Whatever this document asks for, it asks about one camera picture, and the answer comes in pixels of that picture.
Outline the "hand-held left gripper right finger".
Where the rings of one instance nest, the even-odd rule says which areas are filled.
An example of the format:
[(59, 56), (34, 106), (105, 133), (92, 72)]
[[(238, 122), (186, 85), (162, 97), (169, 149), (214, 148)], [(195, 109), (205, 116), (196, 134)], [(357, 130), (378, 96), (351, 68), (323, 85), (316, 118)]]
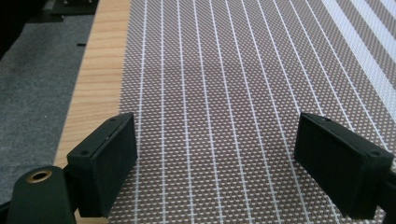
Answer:
[(394, 155), (337, 122), (300, 115), (294, 159), (343, 216), (372, 219), (377, 208), (395, 218)]

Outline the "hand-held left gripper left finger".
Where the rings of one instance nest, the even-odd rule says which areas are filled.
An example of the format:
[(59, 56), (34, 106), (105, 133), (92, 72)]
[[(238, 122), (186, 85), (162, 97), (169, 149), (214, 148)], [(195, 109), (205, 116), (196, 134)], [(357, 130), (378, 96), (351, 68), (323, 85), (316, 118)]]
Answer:
[(67, 154), (70, 175), (81, 185), (82, 217), (108, 217), (137, 160), (134, 114), (107, 119)]

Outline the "brown woven striped placemat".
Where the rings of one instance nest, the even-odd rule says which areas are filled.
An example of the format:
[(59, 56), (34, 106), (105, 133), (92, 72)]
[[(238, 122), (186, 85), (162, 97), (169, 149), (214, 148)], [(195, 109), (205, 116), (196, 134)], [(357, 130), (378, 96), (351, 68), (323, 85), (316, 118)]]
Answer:
[(301, 113), (396, 154), (396, 0), (131, 0), (110, 224), (380, 224), (294, 161)]

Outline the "dark metal stand base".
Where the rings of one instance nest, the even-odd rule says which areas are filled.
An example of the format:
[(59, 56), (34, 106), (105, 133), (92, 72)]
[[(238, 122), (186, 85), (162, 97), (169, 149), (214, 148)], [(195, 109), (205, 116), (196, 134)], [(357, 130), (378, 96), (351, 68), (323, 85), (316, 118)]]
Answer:
[(99, 0), (55, 0), (52, 16), (94, 15)]

